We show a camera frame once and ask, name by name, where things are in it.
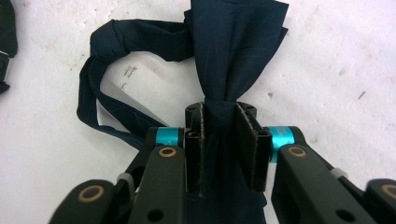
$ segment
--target cyan spacer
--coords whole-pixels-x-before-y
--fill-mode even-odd
[[[158,128],[156,143],[165,146],[177,146],[178,128]]]
[[[277,152],[286,144],[294,144],[294,135],[288,126],[268,127],[273,136],[273,153],[270,162],[276,163]]]

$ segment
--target dark blue cloth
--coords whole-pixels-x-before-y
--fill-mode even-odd
[[[195,57],[205,94],[206,192],[203,198],[188,195],[189,224],[265,223],[265,198],[248,191],[230,130],[236,100],[257,80],[287,32],[282,27],[287,9],[276,1],[192,0],[184,22],[110,21],[92,34],[92,55],[80,73],[78,117],[137,149],[149,127],[163,125],[100,91],[107,67],[132,51],[149,51],[168,62]],[[99,125],[96,99],[130,133]]]

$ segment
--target cloth fold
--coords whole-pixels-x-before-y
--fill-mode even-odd
[[[205,94],[203,198],[188,194],[187,223],[265,223],[262,193],[250,192],[235,156],[236,100],[260,76],[282,42],[288,5],[276,1],[191,0],[184,22],[110,21],[92,34],[91,57],[80,73],[78,117],[131,146],[143,147],[149,127],[163,124],[100,91],[107,67],[133,51],[168,62],[195,57]],[[129,133],[99,125],[96,100]]]

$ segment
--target navy fabric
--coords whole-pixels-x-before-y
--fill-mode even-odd
[[[168,62],[195,57],[205,94],[205,195],[188,195],[187,223],[265,223],[262,193],[250,192],[231,138],[236,100],[271,60],[287,29],[288,5],[276,1],[192,0],[184,22],[110,21],[92,34],[92,55],[80,73],[78,117],[133,147],[163,125],[100,91],[107,67],[132,51]],[[96,99],[129,133],[99,125]]]

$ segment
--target white surface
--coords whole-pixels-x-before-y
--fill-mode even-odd
[[[8,68],[11,89],[0,95],[0,220],[45,223],[74,186],[93,178],[114,182],[136,154],[76,116],[91,33],[110,19],[182,21],[190,2],[12,2],[20,45]],[[358,187],[396,179],[396,4],[285,2],[290,31],[240,101],[258,107],[264,126],[300,127],[311,147]],[[137,68],[129,78],[128,66]],[[148,53],[116,62],[103,88],[170,126],[183,126],[184,107],[203,100],[193,59],[179,66]],[[276,223],[271,207],[265,211]]]

